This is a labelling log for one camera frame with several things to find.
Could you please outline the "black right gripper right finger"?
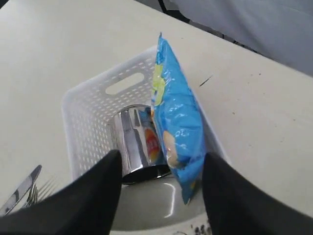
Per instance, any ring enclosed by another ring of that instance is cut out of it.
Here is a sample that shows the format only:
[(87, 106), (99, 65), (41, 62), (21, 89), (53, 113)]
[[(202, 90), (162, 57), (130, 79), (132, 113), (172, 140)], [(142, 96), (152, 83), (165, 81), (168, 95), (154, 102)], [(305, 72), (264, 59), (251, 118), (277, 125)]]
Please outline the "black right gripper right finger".
[(214, 152), (202, 172), (205, 209), (214, 235), (311, 235), (313, 219), (267, 195)]

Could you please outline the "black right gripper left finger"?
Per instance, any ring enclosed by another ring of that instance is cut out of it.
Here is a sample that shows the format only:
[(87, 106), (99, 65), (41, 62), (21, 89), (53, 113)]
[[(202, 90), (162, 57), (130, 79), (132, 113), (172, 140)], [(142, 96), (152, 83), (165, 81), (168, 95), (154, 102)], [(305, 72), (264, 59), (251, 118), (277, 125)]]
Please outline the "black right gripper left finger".
[(0, 219), (2, 235), (108, 235), (122, 184), (122, 159), (111, 150), (73, 183)]

